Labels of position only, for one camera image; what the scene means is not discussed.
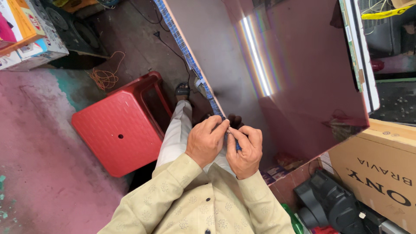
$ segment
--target sandal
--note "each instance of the sandal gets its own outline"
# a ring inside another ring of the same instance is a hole
[[[176,86],[176,89],[175,89],[176,96],[187,95],[189,98],[190,93],[191,93],[191,88],[189,87],[188,82],[182,82]]]

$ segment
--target concrete floor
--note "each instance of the concrete floor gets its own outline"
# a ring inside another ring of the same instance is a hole
[[[133,4],[156,19],[151,2]],[[174,88],[188,73],[153,33],[159,30],[181,54],[172,35],[144,20],[128,0],[91,19],[107,51],[126,54],[114,89],[155,70],[174,103]],[[114,72],[119,59],[99,68]],[[0,71],[0,233],[90,234],[110,220],[129,183],[109,176],[70,124],[73,113],[103,98],[83,70]],[[199,93],[191,92],[190,101],[194,122],[212,111]]]

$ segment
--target patterned shirt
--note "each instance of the patterned shirt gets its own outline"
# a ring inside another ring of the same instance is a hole
[[[213,164],[206,174],[188,155],[157,167],[121,199],[99,234],[294,234],[290,217],[260,172],[238,180]]]

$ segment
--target red plastic stool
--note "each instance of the red plastic stool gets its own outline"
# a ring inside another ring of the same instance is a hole
[[[165,134],[144,95],[155,89],[172,117],[161,82],[158,72],[150,72],[73,114],[72,125],[110,175],[122,177],[158,158]]]

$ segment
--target orange wire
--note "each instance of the orange wire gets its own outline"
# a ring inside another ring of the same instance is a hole
[[[116,76],[117,71],[119,70],[120,64],[123,61],[126,54],[124,54],[121,51],[116,51],[113,53],[113,55],[110,57],[110,59],[116,54],[116,53],[122,53],[123,57],[121,58],[119,65],[117,66],[116,72],[112,73],[109,71],[103,71],[99,69],[95,69],[95,67],[92,69],[91,73],[89,74],[89,77],[95,81],[98,88],[105,90],[105,89],[111,89],[116,85],[116,82],[119,80],[119,78]]]

